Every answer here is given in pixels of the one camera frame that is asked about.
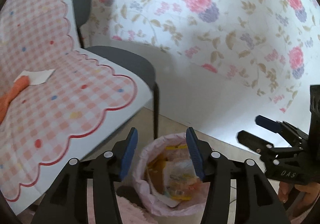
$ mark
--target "human hand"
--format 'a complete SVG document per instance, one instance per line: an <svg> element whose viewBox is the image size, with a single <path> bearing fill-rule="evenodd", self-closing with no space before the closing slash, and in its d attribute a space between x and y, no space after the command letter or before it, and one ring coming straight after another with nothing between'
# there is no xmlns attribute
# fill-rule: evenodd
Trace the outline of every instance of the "human hand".
<svg viewBox="0 0 320 224"><path fill-rule="evenodd" d="M308 185L298 185L294 186L298 191L305 192L303 199L297 204L293 211L293 216L297 217L303 212L305 212L317 199L320 192L320 184L316 182L311 182ZM285 182L280 182L278 197L280 201L286 203L289 196L290 184Z"/></svg>

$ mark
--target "trash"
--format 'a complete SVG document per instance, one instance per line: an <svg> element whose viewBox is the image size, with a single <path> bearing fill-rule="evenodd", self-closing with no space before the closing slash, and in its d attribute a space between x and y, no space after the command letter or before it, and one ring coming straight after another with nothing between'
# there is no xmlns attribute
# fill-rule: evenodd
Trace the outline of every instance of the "trash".
<svg viewBox="0 0 320 224"><path fill-rule="evenodd" d="M209 183L196 177L186 134L170 134L146 146L133 171L133 186L157 216L187 216L204 210Z"/></svg>

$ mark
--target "chair leg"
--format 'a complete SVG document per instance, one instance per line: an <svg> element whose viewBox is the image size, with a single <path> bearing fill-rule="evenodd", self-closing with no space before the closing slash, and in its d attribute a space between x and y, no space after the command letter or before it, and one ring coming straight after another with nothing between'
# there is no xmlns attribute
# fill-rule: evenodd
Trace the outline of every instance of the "chair leg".
<svg viewBox="0 0 320 224"><path fill-rule="evenodd" d="M78 38L79 38L79 42L80 42L80 47L84 48L84 43L83 43L83 39L82 39L82 34L80 31L80 28L77 28L77 32L78 32Z"/></svg>
<svg viewBox="0 0 320 224"><path fill-rule="evenodd" d="M153 87L153 138L158 138L160 93L158 84Z"/></svg>

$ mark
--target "floral wallpaper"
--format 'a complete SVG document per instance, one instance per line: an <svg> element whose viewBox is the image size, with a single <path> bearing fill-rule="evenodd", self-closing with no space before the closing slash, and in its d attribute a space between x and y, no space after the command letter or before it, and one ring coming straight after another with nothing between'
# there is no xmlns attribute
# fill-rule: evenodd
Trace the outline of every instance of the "floral wallpaper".
<svg viewBox="0 0 320 224"><path fill-rule="evenodd" d="M316 0L93 0L84 40L178 55L285 113L319 45L319 19Z"/></svg>

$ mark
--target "red dot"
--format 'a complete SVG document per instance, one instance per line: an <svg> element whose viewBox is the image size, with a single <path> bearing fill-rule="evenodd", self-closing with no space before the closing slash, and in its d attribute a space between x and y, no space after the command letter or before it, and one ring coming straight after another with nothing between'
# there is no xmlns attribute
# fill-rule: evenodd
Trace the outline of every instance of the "red dot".
<svg viewBox="0 0 320 224"><path fill-rule="evenodd" d="M42 146L42 141L41 141L40 139L37 139L37 140L35 141L35 147L36 147L36 148L41 148L41 146Z"/></svg>

